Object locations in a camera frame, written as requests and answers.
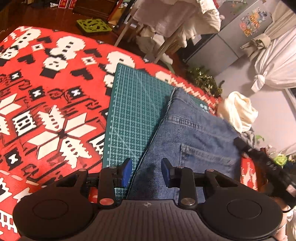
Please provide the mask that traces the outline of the blue denim jeans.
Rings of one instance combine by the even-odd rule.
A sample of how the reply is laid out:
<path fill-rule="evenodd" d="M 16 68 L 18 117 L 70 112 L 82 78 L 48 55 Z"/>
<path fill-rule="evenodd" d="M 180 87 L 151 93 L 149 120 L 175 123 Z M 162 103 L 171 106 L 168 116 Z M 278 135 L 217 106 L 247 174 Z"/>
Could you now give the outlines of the blue denim jeans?
<path fill-rule="evenodd" d="M 227 121 L 213 116 L 175 88 L 153 139 L 134 174 L 127 198 L 130 200 L 178 200 L 179 189 L 165 185 L 161 160 L 197 173 L 214 169 L 234 180 L 240 179 L 241 154 L 233 141 L 239 134 Z"/>

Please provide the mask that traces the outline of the grey knit garment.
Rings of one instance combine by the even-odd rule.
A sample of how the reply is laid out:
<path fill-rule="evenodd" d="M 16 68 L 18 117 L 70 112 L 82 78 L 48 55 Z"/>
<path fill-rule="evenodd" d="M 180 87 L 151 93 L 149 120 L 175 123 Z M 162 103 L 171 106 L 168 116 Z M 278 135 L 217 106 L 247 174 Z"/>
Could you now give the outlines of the grey knit garment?
<path fill-rule="evenodd" d="M 240 138 L 252 148 L 256 146 L 257 140 L 253 130 L 242 132 Z"/>

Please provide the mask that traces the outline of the green cutting mat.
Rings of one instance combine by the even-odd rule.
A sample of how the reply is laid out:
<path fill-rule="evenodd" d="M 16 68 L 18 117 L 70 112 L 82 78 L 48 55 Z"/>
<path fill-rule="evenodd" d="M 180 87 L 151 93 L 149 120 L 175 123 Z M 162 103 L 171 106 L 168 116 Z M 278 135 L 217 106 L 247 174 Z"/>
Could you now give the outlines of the green cutting mat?
<path fill-rule="evenodd" d="M 103 167 L 132 160 L 132 173 L 163 119 L 174 87 L 148 73 L 118 64 L 111 91 Z"/>

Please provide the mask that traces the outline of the cream knit sweater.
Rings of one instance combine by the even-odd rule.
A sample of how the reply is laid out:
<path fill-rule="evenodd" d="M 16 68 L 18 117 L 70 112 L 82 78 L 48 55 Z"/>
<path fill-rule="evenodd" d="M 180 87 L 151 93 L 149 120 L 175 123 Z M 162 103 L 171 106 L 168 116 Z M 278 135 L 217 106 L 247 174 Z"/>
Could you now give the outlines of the cream knit sweater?
<path fill-rule="evenodd" d="M 258 117 L 258 111 L 252 106 L 250 98 L 234 91 L 217 108 L 217 116 L 229 122 L 237 132 L 251 129 Z"/>

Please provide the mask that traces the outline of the green christmas garland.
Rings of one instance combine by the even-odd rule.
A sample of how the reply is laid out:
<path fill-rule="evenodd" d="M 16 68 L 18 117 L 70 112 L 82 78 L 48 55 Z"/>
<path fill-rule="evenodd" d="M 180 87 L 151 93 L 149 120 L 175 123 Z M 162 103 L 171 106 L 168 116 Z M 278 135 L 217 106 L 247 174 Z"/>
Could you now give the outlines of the green christmas garland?
<path fill-rule="evenodd" d="M 204 66 L 189 67 L 186 72 L 186 77 L 192 85 L 200 88 L 209 96 L 218 98 L 223 92 L 222 85 L 225 83 L 225 80 L 217 83 L 215 78 L 209 73 L 209 70 Z"/>

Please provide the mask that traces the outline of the red patterned blanket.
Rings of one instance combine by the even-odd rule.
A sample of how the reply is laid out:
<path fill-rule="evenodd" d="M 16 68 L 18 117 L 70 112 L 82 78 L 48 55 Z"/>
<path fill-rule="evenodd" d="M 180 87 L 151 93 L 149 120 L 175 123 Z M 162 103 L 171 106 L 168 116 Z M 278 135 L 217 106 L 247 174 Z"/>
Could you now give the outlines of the red patterned blanket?
<path fill-rule="evenodd" d="M 183 89 L 215 116 L 218 101 L 118 47 L 18 27 L 1 44 L 2 240 L 259 240 L 260 193 L 214 170 L 178 171 L 178 200 L 130 200 L 103 167 L 118 64 Z"/>

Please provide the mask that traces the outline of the white tied curtain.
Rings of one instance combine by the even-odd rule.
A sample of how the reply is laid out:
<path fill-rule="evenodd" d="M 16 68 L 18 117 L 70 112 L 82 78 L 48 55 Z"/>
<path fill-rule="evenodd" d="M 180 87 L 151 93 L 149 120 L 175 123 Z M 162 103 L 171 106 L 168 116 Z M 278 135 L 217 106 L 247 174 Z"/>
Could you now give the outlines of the white tied curtain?
<path fill-rule="evenodd" d="M 254 68 L 251 90 L 255 93 L 264 85 L 274 89 L 295 88 L 295 28 L 272 40 L 259 54 Z"/>

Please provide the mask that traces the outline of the white wooden chair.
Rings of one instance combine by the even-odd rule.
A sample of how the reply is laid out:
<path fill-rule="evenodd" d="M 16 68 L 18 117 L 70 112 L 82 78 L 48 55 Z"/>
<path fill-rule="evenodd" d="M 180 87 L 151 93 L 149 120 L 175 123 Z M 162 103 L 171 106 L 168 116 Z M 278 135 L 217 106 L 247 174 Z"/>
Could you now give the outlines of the white wooden chair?
<path fill-rule="evenodd" d="M 118 46 L 119 43 L 121 42 L 121 40 L 123 39 L 123 37 L 125 36 L 125 34 L 127 33 L 128 29 L 130 28 L 130 26 L 132 24 L 135 24 L 136 27 L 135 29 L 132 31 L 132 33 L 130 34 L 130 36 L 128 37 L 127 42 L 130 42 L 131 40 L 135 40 L 136 36 L 144 29 L 145 25 L 144 24 L 139 24 L 138 21 L 136 21 L 133 18 L 133 15 L 129 14 L 128 18 L 127 18 L 127 24 L 125 25 L 125 27 L 123 28 L 122 32 L 120 33 L 120 35 L 118 36 L 114 46 Z M 165 39 L 165 41 L 163 42 L 163 44 L 157 49 L 157 51 L 154 51 L 154 47 L 152 47 L 152 50 L 150 50 L 147 54 L 146 54 L 146 58 L 148 60 L 153 60 L 155 64 L 158 63 L 158 61 L 160 61 L 161 57 L 163 56 L 163 54 L 167 51 L 167 49 L 170 47 L 171 44 L 173 44 L 175 42 L 175 40 L 177 39 L 178 35 L 180 34 L 180 32 L 182 32 L 182 26 L 178 27 L 177 30 L 175 30 L 175 32 L 167 39 Z"/>

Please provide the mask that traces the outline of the pink towel on chair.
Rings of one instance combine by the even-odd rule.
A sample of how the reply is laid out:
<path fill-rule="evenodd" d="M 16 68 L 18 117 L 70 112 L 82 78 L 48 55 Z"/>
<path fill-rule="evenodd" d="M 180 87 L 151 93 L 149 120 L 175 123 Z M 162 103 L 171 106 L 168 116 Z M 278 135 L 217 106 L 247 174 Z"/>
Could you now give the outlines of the pink towel on chair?
<path fill-rule="evenodd" d="M 136 1 L 132 10 L 135 21 L 168 38 L 199 8 L 196 1 Z"/>

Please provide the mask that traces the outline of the dark wooden drawer cabinet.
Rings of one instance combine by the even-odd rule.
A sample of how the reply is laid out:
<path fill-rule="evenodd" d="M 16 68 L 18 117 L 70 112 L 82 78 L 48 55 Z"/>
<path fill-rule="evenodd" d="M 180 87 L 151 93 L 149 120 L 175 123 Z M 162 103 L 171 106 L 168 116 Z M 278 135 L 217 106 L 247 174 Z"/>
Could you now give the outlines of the dark wooden drawer cabinet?
<path fill-rule="evenodd" d="M 121 3 L 116 0 L 77 0 L 73 13 L 110 20 Z"/>

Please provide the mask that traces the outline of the silver refrigerator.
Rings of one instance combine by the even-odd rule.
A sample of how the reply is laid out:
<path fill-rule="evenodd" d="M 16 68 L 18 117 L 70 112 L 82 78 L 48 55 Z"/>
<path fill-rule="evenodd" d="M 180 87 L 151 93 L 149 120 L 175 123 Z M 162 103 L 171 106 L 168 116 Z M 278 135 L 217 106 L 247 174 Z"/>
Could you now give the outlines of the silver refrigerator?
<path fill-rule="evenodd" d="M 205 67 L 216 76 L 244 55 L 241 46 L 262 34 L 271 24 L 271 15 L 262 1 L 226 1 L 219 8 L 225 19 L 217 34 L 188 40 L 178 52 L 190 67 Z"/>

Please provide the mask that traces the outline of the red white box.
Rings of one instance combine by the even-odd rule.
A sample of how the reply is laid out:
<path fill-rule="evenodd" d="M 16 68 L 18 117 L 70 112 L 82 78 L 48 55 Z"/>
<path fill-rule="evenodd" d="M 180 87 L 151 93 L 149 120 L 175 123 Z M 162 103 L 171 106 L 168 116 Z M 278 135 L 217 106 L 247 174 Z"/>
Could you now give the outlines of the red white box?
<path fill-rule="evenodd" d="M 66 9 L 68 5 L 68 0 L 60 0 L 58 4 L 58 8 Z"/>

